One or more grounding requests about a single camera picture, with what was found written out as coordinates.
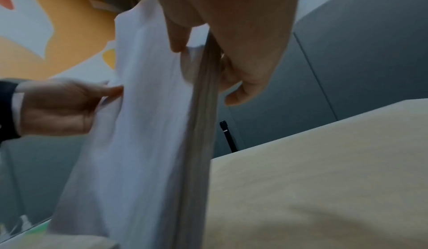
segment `white bottle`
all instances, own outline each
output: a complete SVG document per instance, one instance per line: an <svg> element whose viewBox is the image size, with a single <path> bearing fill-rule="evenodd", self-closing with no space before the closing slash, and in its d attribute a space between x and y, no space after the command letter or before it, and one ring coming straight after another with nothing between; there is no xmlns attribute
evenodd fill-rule
<svg viewBox="0 0 428 249"><path fill-rule="evenodd" d="M10 234L4 224L0 224L0 242L6 241L10 238Z"/></svg>
<svg viewBox="0 0 428 249"><path fill-rule="evenodd" d="M26 215L21 215L20 218L22 220L21 231L24 232L24 231L29 230L32 227L32 225L31 225L30 221L28 220L28 217Z"/></svg>

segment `hand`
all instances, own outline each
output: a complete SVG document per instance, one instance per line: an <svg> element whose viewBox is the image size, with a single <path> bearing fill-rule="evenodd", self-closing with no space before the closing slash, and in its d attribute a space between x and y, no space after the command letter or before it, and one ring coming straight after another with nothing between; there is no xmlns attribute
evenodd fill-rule
<svg viewBox="0 0 428 249"><path fill-rule="evenodd" d="M269 83L289 40L297 0L159 0L171 49L184 50L192 27L208 23L223 49L220 89L241 86L226 97L238 105Z"/></svg>
<svg viewBox="0 0 428 249"><path fill-rule="evenodd" d="M24 93L21 135L66 136L88 133L95 109L103 97L119 97L123 86L53 79L23 82L16 93Z"/></svg>

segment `white cuff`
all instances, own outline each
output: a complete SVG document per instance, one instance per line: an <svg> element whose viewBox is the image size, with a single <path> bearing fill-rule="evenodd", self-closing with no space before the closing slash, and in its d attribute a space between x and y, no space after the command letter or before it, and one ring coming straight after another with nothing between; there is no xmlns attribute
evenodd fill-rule
<svg viewBox="0 0 428 249"><path fill-rule="evenodd" d="M23 100L24 93L14 93L12 95L12 118L18 135L21 135L21 107Z"/></svg>

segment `dark sleeve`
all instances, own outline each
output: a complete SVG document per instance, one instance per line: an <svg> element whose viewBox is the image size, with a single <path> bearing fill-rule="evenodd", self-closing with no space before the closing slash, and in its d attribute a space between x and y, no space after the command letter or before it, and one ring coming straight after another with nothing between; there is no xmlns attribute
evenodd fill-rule
<svg viewBox="0 0 428 249"><path fill-rule="evenodd" d="M19 138L12 116L12 95L17 83L0 81L0 143Z"/></svg>

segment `wall graphic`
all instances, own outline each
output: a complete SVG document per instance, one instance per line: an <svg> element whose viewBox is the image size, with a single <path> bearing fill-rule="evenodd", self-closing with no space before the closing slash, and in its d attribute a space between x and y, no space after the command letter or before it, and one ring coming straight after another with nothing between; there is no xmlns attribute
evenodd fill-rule
<svg viewBox="0 0 428 249"><path fill-rule="evenodd" d="M118 12L103 0L0 0L0 77L109 79Z"/></svg>

